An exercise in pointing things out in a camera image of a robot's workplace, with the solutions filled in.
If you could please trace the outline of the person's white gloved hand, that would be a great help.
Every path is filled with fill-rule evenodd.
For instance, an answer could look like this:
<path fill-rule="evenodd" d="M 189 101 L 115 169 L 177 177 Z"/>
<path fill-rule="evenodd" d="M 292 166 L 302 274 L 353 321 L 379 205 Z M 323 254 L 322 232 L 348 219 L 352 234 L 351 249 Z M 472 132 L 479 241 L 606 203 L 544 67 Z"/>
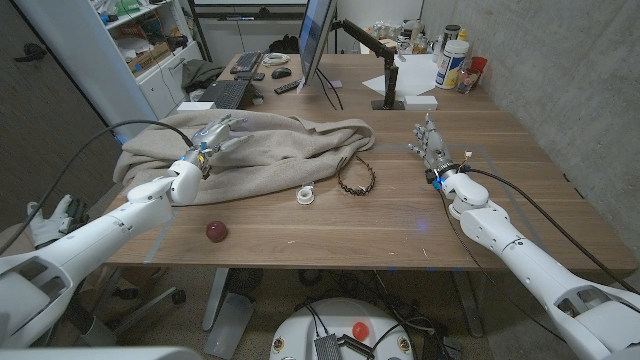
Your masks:
<path fill-rule="evenodd" d="M 38 210 L 29 224 L 31 242 L 36 249 L 45 247 L 88 223 L 87 204 L 70 194 L 65 195 L 52 215 L 45 219 Z"/>

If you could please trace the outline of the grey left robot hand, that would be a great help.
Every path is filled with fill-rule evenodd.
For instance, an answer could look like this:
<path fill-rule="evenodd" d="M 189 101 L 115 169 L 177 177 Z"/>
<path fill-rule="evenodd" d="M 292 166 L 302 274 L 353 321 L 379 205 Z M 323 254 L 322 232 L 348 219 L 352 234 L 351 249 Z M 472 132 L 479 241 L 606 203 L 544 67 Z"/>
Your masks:
<path fill-rule="evenodd" d="M 251 135 L 232 138 L 230 132 L 235 125 L 243 125 L 248 121 L 245 117 L 235 118 L 231 114 L 213 119 L 198 130 L 191 139 L 192 145 L 182 160 L 192 163 L 202 171 L 202 178 L 209 177 L 209 159 L 219 152 L 230 152 L 246 143 Z"/>

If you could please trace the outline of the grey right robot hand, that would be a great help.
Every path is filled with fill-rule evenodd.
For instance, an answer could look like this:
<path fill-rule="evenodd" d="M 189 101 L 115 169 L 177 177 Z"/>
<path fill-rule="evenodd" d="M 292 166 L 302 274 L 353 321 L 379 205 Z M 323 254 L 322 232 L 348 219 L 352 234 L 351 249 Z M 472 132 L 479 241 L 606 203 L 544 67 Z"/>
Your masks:
<path fill-rule="evenodd" d="M 440 190 L 447 178 L 458 173 L 460 165 L 452 160 L 430 113 L 425 115 L 425 125 L 415 125 L 413 134 L 419 144 L 409 144 L 408 148 L 423 159 L 427 182 Z"/>

